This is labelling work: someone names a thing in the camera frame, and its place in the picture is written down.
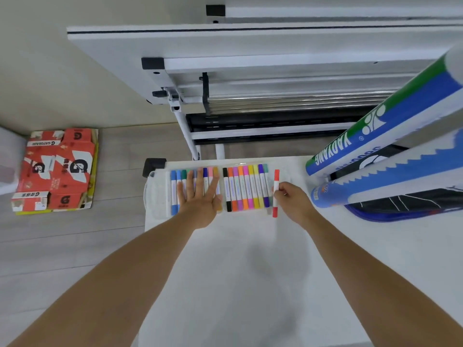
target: blue stripe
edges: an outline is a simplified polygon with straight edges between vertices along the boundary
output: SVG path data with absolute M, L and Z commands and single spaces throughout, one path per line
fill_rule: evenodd
M 360 179 L 346 182 L 343 185 L 337 184 L 336 181 L 331 181 L 326 185 L 316 187 L 311 192 L 312 201 L 315 205 L 322 208 L 330 207 L 334 204 L 348 204 L 349 197 L 359 192 L 462 168 L 463 128 L 455 135 L 454 142 L 454 148 L 438 149 L 436 154 L 422 155 L 419 160 L 408 160 L 406 164 L 396 164 L 394 168 L 387 167 L 384 171 L 363 176 Z M 315 192 L 318 194 L 318 200 L 314 198 Z
M 350 152 L 356 150 L 357 148 L 360 148 L 361 146 L 372 141 L 373 139 L 376 139 L 378 136 L 386 133 L 387 131 L 396 127 L 397 125 L 407 121 L 413 116 L 416 116 L 423 110 L 445 99 L 446 97 L 455 93 L 461 88 L 462 86 L 460 85 L 460 83 L 455 81 L 448 72 L 443 72 L 435 76 L 425 85 L 423 85 L 421 89 L 419 89 L 417 92 L 410 95 L 408 98 L 404 99 L 391 109 L 388 109 L 386 105 L 385 113 L 381 117 L 379 117 L 381 121 L 385 122 L 383 126 L 370 132 L 368 135 L 364 135 L 361 130 L 356 132 L 356 134 L 349 137 L 349 141 L 352 143 L 351 145 L 345 147 L 342 151 L 338 151 L 337 154 L 323 161 L 319 165 L 316 165 L 315 163 L 310 164 L 306 167 L 307 174 L 312 175 L 317 171 L 325 168 L 326 166 L 338 161 L 340 158 L 343 158 Z

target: person's right hand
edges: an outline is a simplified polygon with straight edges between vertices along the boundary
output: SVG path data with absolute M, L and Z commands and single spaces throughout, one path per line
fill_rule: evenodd
M 307 194 L 292 183 L 281 182 L 280 189 L 273 196 L 286 215 L 302 227 L 311 217 L 319 215 Z

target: white logo on bag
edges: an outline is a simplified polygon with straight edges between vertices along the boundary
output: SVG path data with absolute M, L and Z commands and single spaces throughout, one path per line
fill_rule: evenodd
M 385 105 L 382 105 L 381 107 L 377 108 L 373 112 L 368 113 L 368 115 L 365 118 L 365 123 L 367 123 L 367 125 L 363 127 L 362 133 L 364 133 L 365 135 L 368 135 L 372 131 L 386 124 L 385 122 L 379 119 L 379 117 L 382 116 L 385 113 L 385 111 L 386 111 L 386 107 Z

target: wooden floor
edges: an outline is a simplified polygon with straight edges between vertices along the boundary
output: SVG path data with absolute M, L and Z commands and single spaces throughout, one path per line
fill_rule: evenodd
M 315 154 L 332 138 L 225 146 L 227 158 Z M 0 347 L 6 346 L 80 277 L 143 232 L 147 157 L 190 160 L 177 124 L 100 130 L 90 210 L 16 216 L 0 196 Z M 201 148 L 214 159 L 214 145 Z

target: light blue tube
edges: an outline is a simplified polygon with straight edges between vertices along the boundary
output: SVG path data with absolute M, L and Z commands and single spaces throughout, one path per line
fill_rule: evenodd
M 321 208 L 461 184 L 463 128 L 312 189 Z

